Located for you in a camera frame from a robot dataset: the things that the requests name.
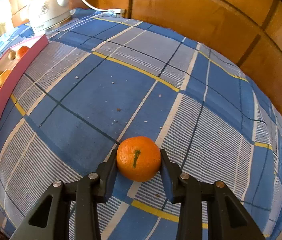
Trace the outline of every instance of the table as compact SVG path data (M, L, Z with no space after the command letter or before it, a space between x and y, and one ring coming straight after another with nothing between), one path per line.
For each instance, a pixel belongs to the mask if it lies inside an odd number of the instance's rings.
M5 234L54 180L80 179L140 135L198 180L223 180L266 237L279 235L282 117L235 64L172 30L93 10L77 9L47 37L0 119ZM179 209L159 173L145 183L118 174L113 196L98 204L102 239L175 239Z

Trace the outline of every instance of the tangerine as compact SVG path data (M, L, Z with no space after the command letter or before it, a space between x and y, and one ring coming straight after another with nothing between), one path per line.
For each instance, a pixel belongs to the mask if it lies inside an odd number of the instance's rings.
M125 139L118 147L117 167L128 179L147 181L155 176L160 165L160 150L148 137Z
M21 59L23 55L28 51L29 47L27 46L22 46L20 49L17 50L16 52L16 59Z

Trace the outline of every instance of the green marking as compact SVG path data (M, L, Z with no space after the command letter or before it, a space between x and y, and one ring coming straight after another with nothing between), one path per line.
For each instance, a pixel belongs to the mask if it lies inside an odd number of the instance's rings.
M140 153L141 153L140 150L135 150L134 152L134 160L133 160L134 168L137 166L137 159L139 158Z

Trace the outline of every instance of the plug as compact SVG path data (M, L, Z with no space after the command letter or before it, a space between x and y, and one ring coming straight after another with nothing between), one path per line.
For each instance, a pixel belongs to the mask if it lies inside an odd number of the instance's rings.
M125 9L109 9L108 12L112 12L115 14L123 14L125 12Z

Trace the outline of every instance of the white electric kettle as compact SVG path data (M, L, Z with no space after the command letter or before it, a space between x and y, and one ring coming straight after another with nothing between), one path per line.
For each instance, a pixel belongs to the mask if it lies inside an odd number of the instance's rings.
M35 34L70 17L69 0L31 0L28 6L28 19Z

